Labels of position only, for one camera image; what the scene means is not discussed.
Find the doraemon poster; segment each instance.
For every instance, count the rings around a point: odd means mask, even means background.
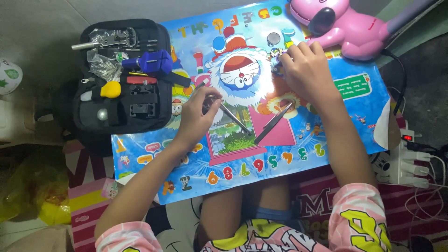
[[[182,106],[204,80],[223,95],[224,105],[245,124],[244,132],[220,111],[204,138],[160,188],[161,204],[291,174],[328,164],[325,128],[313,106],[291,91],[278,56],[312,38],[289,12],[287,0],[271,0],[163,23],[171,36],[173,72],[191,78],[175,86],[172,118],[162,129],[113,135],[116,179],[138,172],[176,135]],[[389,96],[374,63],[326,52],[335,85],[368,153],[387,144]],[[278,124],[258,144],[263,128],[290,103]]]

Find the black tool case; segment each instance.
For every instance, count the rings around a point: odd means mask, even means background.
[[[100,22],[86,28],[81,34],[80,43],[90,42],[89,34],[95,29],[124,30],[132,27],[136,31],[137,41],[140,42],[140,52],[126,52],[129,58],[141,56],[147,49],[144,41],[157,39],[157,46],[151,49],[167,52],[171,51],[169,34],[166,28],[149,19],[129,19],[119,21]],[[81,101],[81,94],[87,91],[98,92],[106,84],[106,81],[89,72],[87,51],[79,51],[79,67],[84,78],[95,78],[93,82],[79,83],[78,91],[73,100],[73,120],[75,125],[88,132],[101,134],[131,134],[157,130],[164,127],[171,118],[172,113],[172,84],[163,79],[158,79],[157,84],[131,85],[126,83],[129,70],[123,69],[121,74],[121,94],[115,99],[93,98],[91,101]],[[107,109],[108,119],[101,121],[97,117],[100,109]],[[131,110],[147,111],[138,115]]]

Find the hand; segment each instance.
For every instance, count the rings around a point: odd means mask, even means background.
[[[207,95],[213,95],[218,99],[213,102],[204,115],[202,105]],[[186,151],[191,150],[210,129],[213,119],[220,109],[221,98],[222,95],[214,87],[196,89],[182,107],[181,125],[173,141],[187,148]]]
[[[319,42],[311,46],[305,42],[300,42],[298,46],[292,45],[280,56],[280,61],[288,86],[309,101],[318,113],[322,109],[331,108],[334,102],[342,101]]]

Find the power strip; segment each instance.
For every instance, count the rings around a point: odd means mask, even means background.
[[[400,130],[402,138],[409,142],[414,141],[413,130]],[[424,152],[414,152],[406,148],[408,142],[401,140],[400,145],[391,150],[390,155],[390,180],[389,183],[410,187],[428,188],[426,178],[417,178],[417,176],[427,176],[429,168],[425,166],[414,165],[414,160],[431,161],[431,156]]]

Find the green star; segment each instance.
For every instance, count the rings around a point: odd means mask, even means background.
[[[8,85],[8,83],[6,82],[6,79],[0,80],[0,87],[5,87],[6,85]]]

